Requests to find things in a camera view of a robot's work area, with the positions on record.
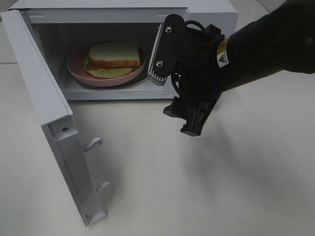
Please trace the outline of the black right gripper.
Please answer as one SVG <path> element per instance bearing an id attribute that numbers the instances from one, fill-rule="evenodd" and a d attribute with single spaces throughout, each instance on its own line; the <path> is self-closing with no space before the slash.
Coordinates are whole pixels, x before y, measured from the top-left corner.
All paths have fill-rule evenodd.
<path id="1" fill-rule="evenodd" d="M 181 118 L 186 123 L 181 132 L 189 136 L 200 136 L 222 92 L 219 90 L 216 50 L 224 39 L 221 29 L 210 24 L 193 29 L 185 23 L 183 43 L 172 74 L 172 84 L 180 97 L 163 109 L 172 118 Z"/>

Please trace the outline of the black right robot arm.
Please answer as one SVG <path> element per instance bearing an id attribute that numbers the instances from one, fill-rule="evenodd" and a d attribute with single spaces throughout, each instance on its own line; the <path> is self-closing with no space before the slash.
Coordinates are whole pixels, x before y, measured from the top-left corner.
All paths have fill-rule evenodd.
<path id="1" fill-rule="evenodd" d="M 209 25 L 189 27 L 179 15 L 164 22 L 159 48 L 165 74 L 178 93 L 164 113 L 186 121 L 182 133 L 199 136 L 224 91 L 281 70 L 315 71 L 315 3 L 287 0 L 229 37 Z"/>

